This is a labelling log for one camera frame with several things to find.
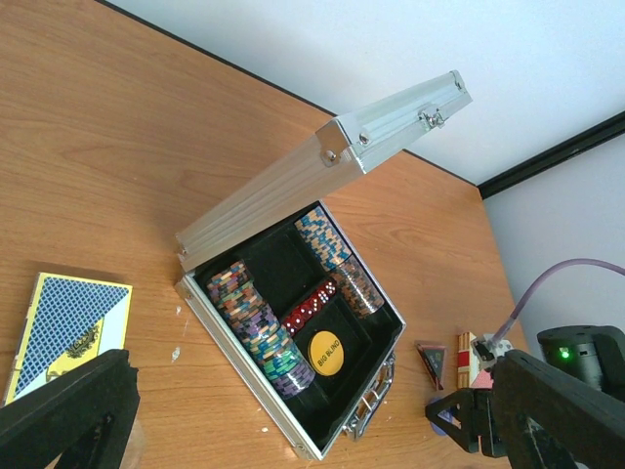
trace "wooden table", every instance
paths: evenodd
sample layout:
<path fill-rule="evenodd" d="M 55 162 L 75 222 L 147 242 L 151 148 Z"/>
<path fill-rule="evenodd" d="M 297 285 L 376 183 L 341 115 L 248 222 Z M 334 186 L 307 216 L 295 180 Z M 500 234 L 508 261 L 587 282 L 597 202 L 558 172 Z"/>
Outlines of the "wooden table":
<path fill-rule="evenodd" d="M 92 0 L 0 0 L 0 63 L 0 381 L 37 272 L 118 279 L 135 286 L 144 467 L 308 467 L 190 310 L 177 315 L 174 233 L 328 115 Z M 312 466 L 507 466 L 432 432 L 413 346 L 441 341 L 454 363 L 457 333 L 494 331 L 513 306 L 478 190 L 402 153 L 327 203 L 408 327 L 365 438 Z"/>

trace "wire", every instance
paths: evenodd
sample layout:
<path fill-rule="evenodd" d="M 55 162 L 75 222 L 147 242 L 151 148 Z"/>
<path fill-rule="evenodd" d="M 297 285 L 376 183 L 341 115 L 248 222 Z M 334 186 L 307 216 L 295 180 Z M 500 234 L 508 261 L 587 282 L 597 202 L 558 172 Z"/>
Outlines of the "wire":
<path fill-rule="evenodd" d="M 529 286 L 529 288 L 525 291 L 525 293 L 523 294 L 523 296 L 517 303 L 516 307 L 513 309 L 508 320 L 506 320 L 506 322 L 504 322 L 503 325 L 499 327 L 499 330 L 495 333 L 495 335 L 492 336 L 492 338 L 490 339 L 490 343 L 497 344 L 506 336 L 508 331 L 512 329 L 512 326 L 515 325 L 515 322 L 517 322 L 517 319 L 519 318 L 519 315 L 521 314 L 521 310 L 527 304 L 531 295 L 534 294 L 534 292 L 538 289 L 538 287 L 547 278 L 549 278 L 552 274 L 555 274 L 557 271 L 560 271 L 570 266 L 596 266 L 596 267 L 601 267 L 603 269 L 608 269 L 609 271 L 616 272 L 617 274 L 621 274 L 622 276 L 625 277 L 624 268 L 620 266 L 616 266 L 614 264 L 610 264 L 609 262 L 606 262 L 606 261 L 600 261 L 599 259 L 579 258 L 579 259 L 569 259 L 567 261 L 559 262 L 555 266 L 550 267 L 545 272 L 543 272 L 540 275 L 540 277 L 537 278 L 534 281 L 534 283 Z"/>

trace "wall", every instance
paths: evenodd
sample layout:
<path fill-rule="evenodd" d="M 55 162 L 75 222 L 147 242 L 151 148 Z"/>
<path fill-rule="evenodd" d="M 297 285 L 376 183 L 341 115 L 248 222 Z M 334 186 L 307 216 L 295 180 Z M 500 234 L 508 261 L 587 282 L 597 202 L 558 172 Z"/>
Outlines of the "wall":
<path fill-rule="evenodd" d="M 571 257 L 625 266 L 625 136 L 486 200 L 515 300 L 543 271 Z M 625 331 L 625 277 L 596 267 L 554 274 L 532 297 L 521 323 L 536 334 L 570 324 Z"/>
<path fill-rule="evenodd" d="M 622 0 L 112 3 L 337 113 L 457 68 L 475 102 L 410 149 L 474 183 L 625 108 Z"/>

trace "case handle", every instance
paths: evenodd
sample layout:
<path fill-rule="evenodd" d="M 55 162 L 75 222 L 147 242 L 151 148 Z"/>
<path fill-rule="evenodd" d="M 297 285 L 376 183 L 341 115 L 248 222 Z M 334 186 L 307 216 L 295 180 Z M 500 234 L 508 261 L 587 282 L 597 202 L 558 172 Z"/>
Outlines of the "case handle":
<path fill-rule="evenodd" d="M 354 414 L 343 426 L 343 431 L 354 442 L 357 442 L 364 435 L 371 418 L 375 414 L 384 398 L 386 397 L 395 376 L 395 352 L 391 352 L 385 362 L 380 367 L 380 374 L 371 388 L 360 398 L 361 403 L 356 407 Z"/>

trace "black trim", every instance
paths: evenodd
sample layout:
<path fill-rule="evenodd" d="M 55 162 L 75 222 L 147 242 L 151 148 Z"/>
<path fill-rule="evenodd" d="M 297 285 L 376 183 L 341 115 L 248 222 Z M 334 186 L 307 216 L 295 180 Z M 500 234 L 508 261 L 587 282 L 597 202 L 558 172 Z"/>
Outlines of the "black trim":
<path fill-rule="evenodd" d="M 332 112 L 331 110 L 326 109 L 325 107 L 321 107 L 320 105 L 317 105 L 317 104 L 313 103 L 312 101 L 307 100 L 306 98 L 302 98 L 300 95 L 296 95 L 292 91 L 289 91 L 289 90 L 287 90 L 285 88 L 282 88 L 281 86 L 276 85 L 275 83 L 272 83 L 272 82 L 266 80 L 265 78 L 255 74 L 255 73 L 252 73 L 251 71 L 246 70 L 245 68 L 240 67 L 239 65 L 233 64 L 232 62 L 229 62 L 226 59 L 224 59 L 224 58 L 222 58 L 220 56 L 217 56 L 217 55 L 213 54 L 212 52 L 207 51 L 206 49 L 202 49 L 201 47 L 198 47 L 195 44 L 193 44 L 191 42 L 188 42 L 186 39 L 183 39 L 182 37 L 177 36 L 176 34 L 172 34 L 171 32 L 163 29 L 162 27 L 157 26 L 156 24 L 153 24 L 153 23 L 151 23 L 149 21 L 146 21 L 143 18 L 138 17 L 137 15 L 134 15 L 134 14 L 128 12 L 127 10 L 124 10 L 123 8 L 118 7 L 117 5 L 113 5 L 112 3 L 107 2 L 106 0 L 94 0 L 94 1 L 104 5 L 106 7 L 109 7 L 111 10 L 113 10 L 113 11 L 115 11 L 117 13 L 120 13 L 120 14 L 128 17 L 128 18 L 130 18 L 131 20 L 137 21 L 137 22 L 143 24 L 144 26 L 150 27 L 150 28 L 154 29 L 155 31 L 160 32 L 161 34 L 164 34 L 167 37 L 169 37 L 171 39 L 174 39 L 174 40 L 180 42 L 181 44 L 184 44 L 184 45 L 190 47 L 191 49 L 199 52 L 200 54 L 204 54 L 205 56 L 208 56 L 211 59 L 214 59 L 217 62 L 220 62 L 221 64 L 230 66 L 230 67 L 234 68 L 236 71 L 240 71 L 241 73 L 244 73 L 247 76 L 250 76 L 250 77 L 252 77 L 252 78 L 254 78 L 254 79 L 256 79 L 256 80 L 258 80 L 258 81 L 260 81 L 260 82 L 262 82 L 264 84 L 266 84 L 266 85 L 269 85 L 272 88 L 274 88 L 275 90 L 278 90 L 278 91 L 280 91 L 280 92 L 290 96 L 291 98 L 295 98 L 296 100 L 301 101 L 302 103 L 305 103 L 305 104 L 307 104 L 309 106 L 312 106 L 312 107 L 314 107 L 316 109 L 319 109 L 320 111 L 325 112 L 326 114 L 330 115 L 331 117 L 336 117 L 336 115 L 337 115 L 336 113 Z M 471 181 L 467 181 L 462 176 L 458 176 L 457 174 L 452 173 L 448 169 L 442 168 L 442 167 L 438 166 L 437 164 L 432 163 L 432 161 L 424 158 L 423 156 L 419 156 L 418 154 L 410 151 L 409 149 L 404 149 L 404 151 L 406 153 L 414 156 L 415 158 L 420 159 L 421 161 L 424 161 L 424 162 L 434 166 L 435 168 L 439 169 L 440 171 L 443 171 L 443 172 L 449 174 L 450 176 L 453 176 L 454 178 L 457 178 L 457 179 L 459 179 L 461 181 L 464 181 L 465 183 L 470 184 L 471 186 L 475 186 L 475 184 L 472 183 Z"/>
<path fill-rule="evenodd" d="M 625 111 L 480 184 L 478 189 L 481 198 L 492 197 L 623 133 L 625 133 Z"/>

